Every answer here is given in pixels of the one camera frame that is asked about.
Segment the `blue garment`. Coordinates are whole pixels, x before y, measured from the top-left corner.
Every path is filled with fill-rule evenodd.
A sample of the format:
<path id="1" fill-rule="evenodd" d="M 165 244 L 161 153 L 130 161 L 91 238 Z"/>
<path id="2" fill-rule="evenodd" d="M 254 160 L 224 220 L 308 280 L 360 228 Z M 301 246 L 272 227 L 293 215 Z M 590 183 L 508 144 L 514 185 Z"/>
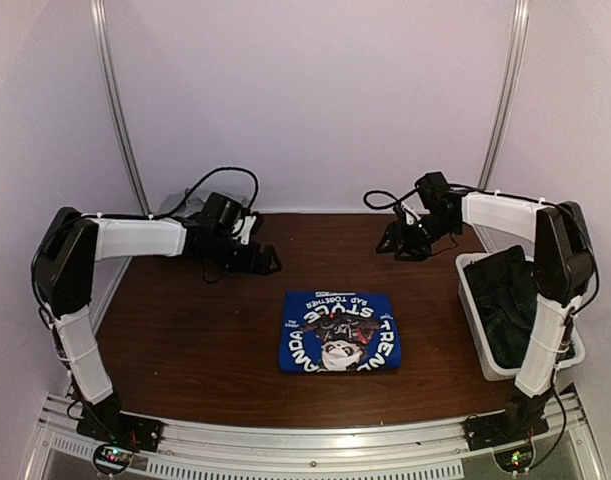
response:
<path id="1" fill-rule="evenodd" d="M 278 364 L 290 374 L 399 369 L 402 347 L 390 298 L 380 293 L 286 292 Z"/>

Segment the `grey polo shirt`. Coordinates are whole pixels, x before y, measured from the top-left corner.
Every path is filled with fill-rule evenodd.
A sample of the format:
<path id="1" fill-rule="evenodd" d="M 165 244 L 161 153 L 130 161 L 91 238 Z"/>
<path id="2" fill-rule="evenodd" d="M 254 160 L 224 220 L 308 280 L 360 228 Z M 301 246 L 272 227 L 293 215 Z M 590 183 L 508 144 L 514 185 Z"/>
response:
<path id="1" fill-rule="evenodd" d="M 157 215 L 171 214 L 173 217 L 187 218 L 199 213 L 207 200 L 207 192 L 197 190 L 188 199 L 185 198 L 189 188 L 168 195 L 156 211 Z"/>

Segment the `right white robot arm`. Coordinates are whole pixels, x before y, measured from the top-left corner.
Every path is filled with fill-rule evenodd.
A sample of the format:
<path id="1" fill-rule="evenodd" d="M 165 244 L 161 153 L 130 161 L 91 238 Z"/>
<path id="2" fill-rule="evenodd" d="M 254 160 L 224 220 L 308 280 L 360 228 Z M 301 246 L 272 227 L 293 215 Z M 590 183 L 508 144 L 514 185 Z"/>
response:
<path id="1" fill-rule="evenodd" d="M 426 260 L 435 242 L 461 234 L 465 225 L 499 230 L 532 243 L 535 320 L 507 412 L 497 423 L 504 440 L 520 440 L 554 394 L 556 372 L 575 319 L 595 298 L 588 287 L 600 285 L 580 205 L 454 184 L 441 172 L 425 174 L 400 197 L 385 196 L 389 201 L 383 207 L 396 218 L 376 250 L 400 261 Z"/>

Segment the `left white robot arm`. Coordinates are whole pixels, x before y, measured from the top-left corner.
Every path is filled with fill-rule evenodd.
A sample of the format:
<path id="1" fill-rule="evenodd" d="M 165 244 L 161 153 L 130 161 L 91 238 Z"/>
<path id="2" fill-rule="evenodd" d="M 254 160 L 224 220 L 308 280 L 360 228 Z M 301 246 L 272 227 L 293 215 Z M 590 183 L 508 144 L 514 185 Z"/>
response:
<path id="1" fill-rule="evenodd" d="M 83 214 L 63 207 L 30 267 L 39 313 L 55 333 L 60 361 L 82 399 L 98 405 L 114 393 L 90 320 L 97 263 L 122 257 L 185 257 L 226 273 L 271 275 L 282 269 L 275 248 L 254 241 L 260 214 L 216 192 L 196 210 L 180 203 L 159 214 Z"/>

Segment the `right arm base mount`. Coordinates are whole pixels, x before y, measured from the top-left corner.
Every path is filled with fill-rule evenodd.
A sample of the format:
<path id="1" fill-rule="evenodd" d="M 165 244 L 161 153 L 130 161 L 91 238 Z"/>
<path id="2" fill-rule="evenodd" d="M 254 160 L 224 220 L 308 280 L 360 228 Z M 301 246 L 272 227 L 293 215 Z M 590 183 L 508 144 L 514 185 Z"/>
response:
<path id="1" fill-rule="evenodd" d="M 530 436 L 549 431 L 549 424 L 544 417 L 530 420 L 525 426 L 512 426 L 505 411 L 472 414 L 461 425 L 470 451 L 527 441 Z"/>

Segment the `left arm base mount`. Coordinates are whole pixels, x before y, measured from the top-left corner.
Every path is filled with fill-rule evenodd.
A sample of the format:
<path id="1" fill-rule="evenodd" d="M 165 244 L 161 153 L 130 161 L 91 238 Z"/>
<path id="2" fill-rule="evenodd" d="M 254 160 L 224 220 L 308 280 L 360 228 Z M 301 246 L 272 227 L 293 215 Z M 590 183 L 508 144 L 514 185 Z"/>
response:
<path id="1" fill-rule="evenodd" d="M 159 420 L 120 411 L 86 411 L 77 422 L 76 432 L 94 440 L 119 445 L 136 452 L 158 450 L 163 431 Z"/>

